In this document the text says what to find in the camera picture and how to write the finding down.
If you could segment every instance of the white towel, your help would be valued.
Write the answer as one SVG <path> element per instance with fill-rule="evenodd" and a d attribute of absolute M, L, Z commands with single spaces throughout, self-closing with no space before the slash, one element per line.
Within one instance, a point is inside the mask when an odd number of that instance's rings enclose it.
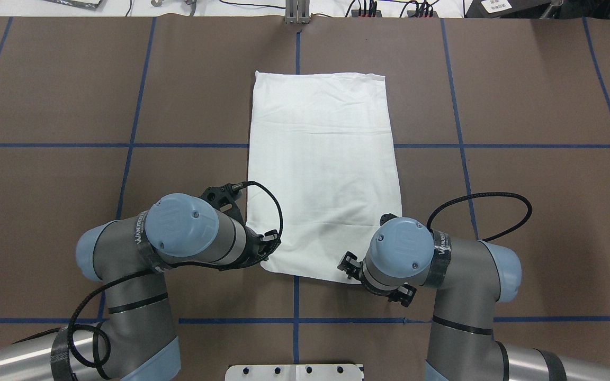
<path fill-rule="evenodd" d="M 401 215 L 385 77 L 256 72 L 248 178 L 283 210 L 282 244 L 263 268 L 355 283 L 340 259 L 351 251 L 361 260 L 380 216 Z M 247 193 L 248 226 L 275 229 L 271 198 Z"/>

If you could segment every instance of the white label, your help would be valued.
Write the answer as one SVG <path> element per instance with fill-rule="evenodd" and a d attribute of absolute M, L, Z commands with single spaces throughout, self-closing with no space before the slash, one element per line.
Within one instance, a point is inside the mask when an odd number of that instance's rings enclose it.
<path fill-rule="evenodd" d="M 512 8 L 508 0 L 484 0 L 481 5 L 484 5 L 484 9 L 490 14 Z"/>

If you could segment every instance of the robotic arm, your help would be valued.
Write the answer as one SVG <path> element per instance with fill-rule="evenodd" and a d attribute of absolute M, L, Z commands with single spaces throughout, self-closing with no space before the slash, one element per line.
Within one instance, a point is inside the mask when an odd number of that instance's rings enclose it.
<path fill-rule="evenodd" d="M 104 286 L 85 299 L 66 328 L 0 349 L 0 379 L 16 381 L 168 381 L 180 350 L 163 273 L 180 266 L 231 270 L 255 265 L 279 246 L 278 231 L 256 234 L 235 201 L 255 182 L 208 188 L 201 198 L 174 193 L 150 210 L 85 232 L 77 263 Z M 110 319 L 75 324 L 91 297 L 105 291 Z"/>
<path fill-rule="evenodd" d="M 521 284 L 513 251 L 406 217 L 380 223 L 361 263 L 348 252 L 338 268 L 403 306 L 416 292 L 409 284 L 437 289 L 426 381 L 610 381 L 610 367 L 493 341 L 496 303 L 512 301 Z"/>

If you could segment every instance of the white floor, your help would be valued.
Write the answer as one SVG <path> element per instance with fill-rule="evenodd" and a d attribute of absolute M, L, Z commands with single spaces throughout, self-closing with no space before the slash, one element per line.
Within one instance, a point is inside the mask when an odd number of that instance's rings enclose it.
<path fill-rule="evenodd" d="M 0 16 L 23 15 L 23 16 L 123 16 L 129 9 L 131 0 L 103 0 L 97 10 L 84 10 L 80 8 L 61 5 L 44 0 L 0 0 Z M 153 7 L 150 0 L 133 0 L 133 16 L 153 16 L 163 14 L 189 15 L 190 7 L 184 0 L 163 0 L 162 7 Z M 284 0 L 228 0 L 235 3 L 258 3 L 284 6 Z M 323 13 L 334 17 L 345 15 L 350 0 L 310 0 L 310 12 Z M 465 0 L 469 7 L 472 0 Z M 402 3 L 387 2 L 379 0 L 378 9 L 382 11 L 383 17 L 398 17 L 403 7 Z M 462 0 L 439 0 L 434 5 L 440 17 L 462 17 Z M 265 7 L 243 7 L 227 5 L 218 0 L 198 0 L 194 15 L 284 15 L 283 10 Z"/>

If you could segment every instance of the light blue joint cap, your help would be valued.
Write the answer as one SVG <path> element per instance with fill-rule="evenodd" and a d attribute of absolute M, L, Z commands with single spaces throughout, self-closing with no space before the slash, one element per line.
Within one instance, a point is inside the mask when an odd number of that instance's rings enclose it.
<path fill-rule="evenodd" d="M 413 277 L 430 267 L 434 255 L 433 236 L 420 222 L 397 217 L 375 232 L 368 255 L 378 270 L 388 277 Z"/>
<path fill-rule="evenodd" d="M 127 374 L 121 381 L 170 381 L 180 371 L 180 347 L 177 336 L 162 350 Z"/>
<path fill-rule="evenodd" d="M 218 235 L 218 215 L 201 198 L 172 193 L 152 205 L 145 233 L 152 246 L 174 257 L 191 257 L 204 251 Z"/>
<path fill-rule="evenodd" d="M 498 279 L 500 280 L 499 302 L 511 302 L 515 299 L 519 286 L 521 285 L 521 262 L 515 254 L 508 248 L 497 244 L 480 241 L 483 243 L 491 257 L 494 258 L 496 268 L 498 268 Z"/>
<path fill-rule="evenodd" d="M 428 362 L 425 362 L 425 381 L 448 381 L 448 379 L 436 371 Z"/>
<path fill-rule="evenodd" d="M 100 282 L 100 278 L 95 274 L 95 268 L 93 266 L 93 253 L 95 251 L 95 244 L 100 238 L 100 234 L 105 228 L 111 224 L 111 221 L 102 226 L 94 227 L 93 229 L 82 234 L 82 238 L 77 242 L 77 249 L 75 249 L 75 259 L 77 265 L 82 270 L 84 277 L 93 280 L 94 282 Z"/>

